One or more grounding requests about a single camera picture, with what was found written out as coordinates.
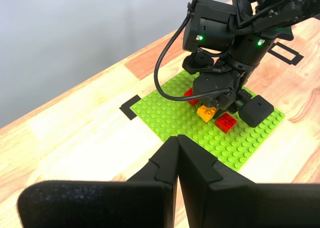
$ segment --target black block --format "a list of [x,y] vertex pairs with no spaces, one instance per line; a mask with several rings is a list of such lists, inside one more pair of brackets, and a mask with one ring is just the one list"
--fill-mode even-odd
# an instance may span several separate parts
[[255,128],[275,110],[273,105],[260,95],[255,96],[239,109],[239,117],[248,126]]

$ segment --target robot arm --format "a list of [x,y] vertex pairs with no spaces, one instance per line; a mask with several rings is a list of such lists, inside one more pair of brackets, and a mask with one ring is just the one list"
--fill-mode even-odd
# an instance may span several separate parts
[[[251,4],[257,2],[255,12]],[[162,52],[157,65],[184,30],[183,49],[192,54],[182,67],[190,74],[200,73],[193,83],[193,96],[167,99],[185,101],[200,99],[207,107],[235,113],[251,127],[258,126],[274,110],[261,96],[252,96],[242,89],[275,39],[292,41],[291,26],[320,14],[319,0],[232,0],[232,5],[213,0],[193,0],[188,15]],[[211,53],[204,49],[221,51]],[[214,63],[213,57],[219,57]]]

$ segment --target black plastic housing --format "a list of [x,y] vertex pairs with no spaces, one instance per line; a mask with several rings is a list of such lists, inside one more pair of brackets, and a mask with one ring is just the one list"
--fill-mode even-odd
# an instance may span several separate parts
[[183,36],[183,49],[196,52],[198,47],[224,51],[235,37],[228,30],[230,15],[236,14],[232,5],[213,0],[198,0],[194,16],[188,22]]
[[252,128],[257,127],[275,110],[273,105],[260,95],[255,96],[239,109],[239,117]]

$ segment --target green lego baseplate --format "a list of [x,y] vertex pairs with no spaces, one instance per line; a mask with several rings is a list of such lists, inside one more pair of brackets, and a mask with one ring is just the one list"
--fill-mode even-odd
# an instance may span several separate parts
[[[196,77],[182,71],[163,84],[162,88],[167,94],[183,96],[192,87]],[[205,123],[197,115],[200,106],[200,102],[192,106],[188,102],[165,99],[155,90],[132,105],[131,109],[163,142],[170,136],[184,134],[235,171],[241,168],[285,117],[284,113],[275,109],[258,127],[251,128],[239,118],[238,113],[231,114],[237,124],[225,134],[216,127],[215,120]]]

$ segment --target red lego brick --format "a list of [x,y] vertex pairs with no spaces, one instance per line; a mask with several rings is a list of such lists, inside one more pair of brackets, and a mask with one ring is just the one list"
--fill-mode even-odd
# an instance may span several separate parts
[[215,125],[224,133],[228,133],[237,121],[228,113],[224,113],[216,122]]
[[[192,88],[190,88],[188,91],[186,91],[184,93],[185,96],[191,96],[193,93],[192,93]],[[197,102],[199,102],[199,99],[194,99],[194,100],[189,100],[188,101],[192,106],[196,105]]]

